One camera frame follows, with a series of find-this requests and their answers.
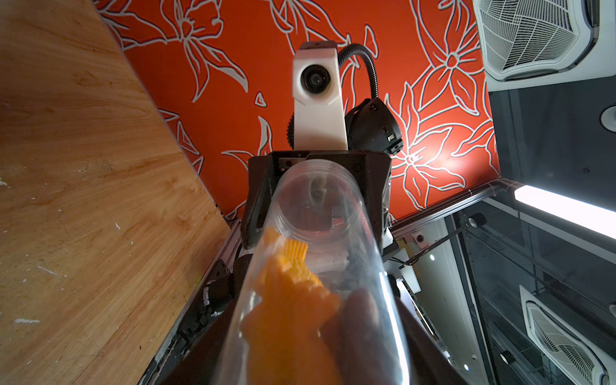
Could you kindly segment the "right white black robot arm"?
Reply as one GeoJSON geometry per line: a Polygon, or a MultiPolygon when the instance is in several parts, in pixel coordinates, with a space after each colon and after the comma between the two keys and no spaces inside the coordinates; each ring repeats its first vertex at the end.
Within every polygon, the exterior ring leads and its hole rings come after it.
{"type": "Polygon", "coordinates": [[[293,59],[294,113],[287,127],[288,151],[250,157],[249,192],[242,218],[242,245],[255,247],[263,232],[274,191],[284,173],[305,160],[329,160],[354,177],[364,199],[377,244],[388,227],[391,156],[403,147],[401,130],[379,98],[370,51],[362,44],[339,48],[331,40],[303,43],[293,59]],[[346,112],[340,70],[358,56],[364,61],[370,97],[346,112]]]}

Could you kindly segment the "clear cookie jar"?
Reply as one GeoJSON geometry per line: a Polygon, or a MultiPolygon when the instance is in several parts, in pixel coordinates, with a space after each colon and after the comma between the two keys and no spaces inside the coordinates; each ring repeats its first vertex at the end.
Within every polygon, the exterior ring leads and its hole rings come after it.
{"type": "Polygon", "coordinates": [[[354,177],[306,160],[280,180],[216,384],[407,384],[409,353],[354,177]]]}

